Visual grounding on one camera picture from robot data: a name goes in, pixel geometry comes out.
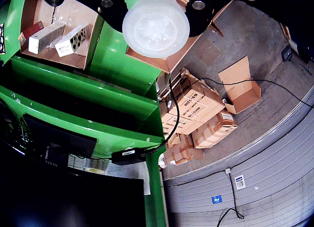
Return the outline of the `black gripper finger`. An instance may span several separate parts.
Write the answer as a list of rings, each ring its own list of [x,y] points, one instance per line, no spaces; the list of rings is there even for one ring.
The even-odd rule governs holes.
[[[57,7],[65,0],[45,0]],[[113,29],[122,31],[124,17],[128,11],[125,0],[76,0],[97,12]]]
[[[202,34],[210,25],[218,12],[233,0],[189,0],[185,6],[185,14],[189,21],[189,36]]]

